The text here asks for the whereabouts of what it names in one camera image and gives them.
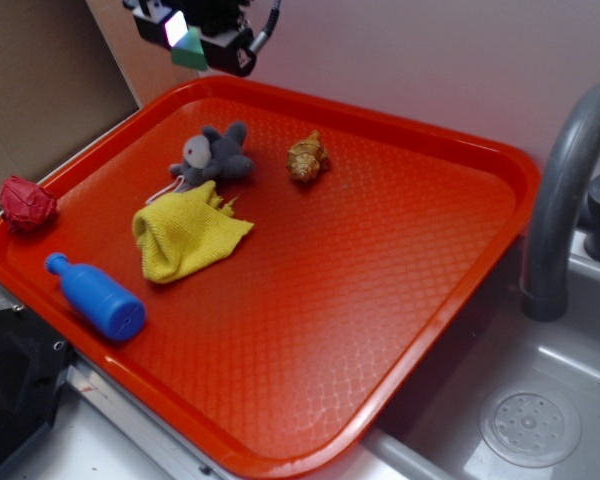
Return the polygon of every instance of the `tray rim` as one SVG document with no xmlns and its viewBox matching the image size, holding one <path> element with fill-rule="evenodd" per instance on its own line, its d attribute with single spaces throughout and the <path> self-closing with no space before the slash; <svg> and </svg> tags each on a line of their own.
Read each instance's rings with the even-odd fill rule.
<svg viewBox="0 0 600 480">
<path fill-rule="evenodd" d="M 165 411 L 156 412 L 192 442 L 192 437 L 196 437 L 196 433 L 199 434 L 200 430 L 203 433 L 210 433 L 203 435 L 202 439 L 196 438 L 195 444 L 219 464 L 226 465 L 228 470 L 238 475 L 256 478 L 296 476 L 317 469 L 337 457 L 363 435 L 392 393 L 397 390 L 398 387 L 395 385 L 405 381 L 435 339 L 453 320 L 454 314 L 466 303 L 482 279 L 486 277 L 520 233 L 533 209 L 540 174 L 529 156 L 502 143 L 252 81 L 230 77 L 207 77 L 187 82 L 164 93 L 78 154 L 41 184 L 53 189 L 58 197 L 65 195 L 87 174 L 97 171 L 108 158 L 126 148 L 133 139 L 138 138 L 138 135 L 151 129 L 156 119 L 165 118 L 184 104 L 209 97 L 227 98 L 257 108 L 263 108 L 262 102 L 267 100 L 267 109 L 279 113 L 283 113 L 283 106 L 284 113 L 288 111 L 289 106 L 293 106 L 294 118 L 304 119 L 316 125 L 327 125 L 329 128 L 336 128 L 334 125 L 338 125 L 336 129 L 365 138 L 371 138 L 365 127 L 371 124 L 376 127 L 381 126 L 381 130 L 385 134 L 382 138 L 374 135 L 374 140 L 436 157 L 440 156 L 440 150 L 443 149 L 440 145 L 441 142 L 447 145 L 453 144 L 455 149 L 466 148 L 471 152 L 479 149 L 481 155 L 475 155 L 475 160 L 471 164 L 457 163 L 498 176 L 511 186 L 516 196 L 517 205 L 513 214 L 487 248 L 478 256 L 474 265 L 456 284 L 450 295 L 425 323 L 411 344 L 405 347 L 405 352 L 372 390 L 365 403 L 358 408 L 346 426 L 320 449 L 297 458 L 268 459 L 258 455 L 254 456 L 253 452 L 239 444 L 237 440 L 231 442 L 227 438 L 221 439 L 220 437 L 223 436 L 221 432 L 224 431 L 206 417 L 192 419 L 187 413 L 191 406 L 180 404 L 178 399 L 171 398 L 171 405 Z M 284 100 L 284 102 L 273 101 L 276 99 Z M 0 236 L 3 238 L 8 235 L 5 230 L 6 224 L 0 218 Z M 44 305 L 45 302 L 36 303 L 35 299 L 33 302 L 30 302 L 31 299 L 27 301 L 28 287 L 24 279 L 18 278 L 17 272 L 1 264 L 0 283 L 9 284 L 10 289 L 15 287 L 17 291 L 13 291 L 14 295 L 22 297 L 22 300 L 30 304 L 39 315 L 49 319 L 49 323 L 54 325 L 58 322 L 67 323 L 63 334 L 72 343 L 74 339 L 84 336 L 84 331 L 79 325 L 66 322 L 51 305 Z M 140 376 L 123 365 L 115 354 L 112 355 L 104 344 L 97 341 L 90 342 L 86 348 L 78 347 L 78 350 L 102 368 L 105 373 L 112 376 L 115 381 L 129 389 L 152 410 L 156 411 L 155 406 L 165 402 L 159 383 L 148 382 L 146 378 L 140 379 Z"/>
</svg>

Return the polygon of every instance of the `crumpled red object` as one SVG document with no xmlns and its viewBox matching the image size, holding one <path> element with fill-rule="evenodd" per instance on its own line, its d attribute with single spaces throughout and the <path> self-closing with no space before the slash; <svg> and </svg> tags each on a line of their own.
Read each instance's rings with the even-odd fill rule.
<svg viewBox="0 0 600 480">
<path fill-rule="evenodd" d="M 0 187 L 0 206 L 10 233 L 33 230 L 58 215 L 58 202 L 53 194 L 15 175 Z"/>
</svg>

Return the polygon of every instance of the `croissant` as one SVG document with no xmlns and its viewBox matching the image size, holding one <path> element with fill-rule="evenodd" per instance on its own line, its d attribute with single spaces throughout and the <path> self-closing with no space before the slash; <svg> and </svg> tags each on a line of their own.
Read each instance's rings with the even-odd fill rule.
<svg viewBox="0 0 600 480">
<path fill-rule="evenodd" d="M 320 143 L 320 133 L 314 130 L 309 137 L 296 143 L 287 155 L 287 170 L 291 178 L 308 182 L 321 170 L 329 169 L 329 154 Z"/>
</svg>

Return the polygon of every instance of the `blue bottle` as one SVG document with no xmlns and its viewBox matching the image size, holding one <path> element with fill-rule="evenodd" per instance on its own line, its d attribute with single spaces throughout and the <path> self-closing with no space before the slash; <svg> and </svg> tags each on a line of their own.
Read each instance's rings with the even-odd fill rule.
<svg viewBox="0 0 600 480">
<path fill-rule="evenodd" d="M 72 265 L 62 253 L 49 255 L 45 268 L 61 277 L 60 288 L 69 303 L 107 338 L 128 340 L 144 325 L 142 302 L 102 270 Z"/>
</svg>

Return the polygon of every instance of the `sink drain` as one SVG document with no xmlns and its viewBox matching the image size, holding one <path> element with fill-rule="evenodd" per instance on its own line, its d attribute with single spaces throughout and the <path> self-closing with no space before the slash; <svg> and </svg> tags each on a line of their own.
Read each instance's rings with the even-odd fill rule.
<svg viewBox="0 0 600 480">
<path fill-rule="evenodd" d="M 580 441 L 580 417 L 571 401 L 542 384 L 515 383 L 493 392 L 480 412 L 480 431 L 491 450 L 521 467 L 548 467 Z"/>
</svg>

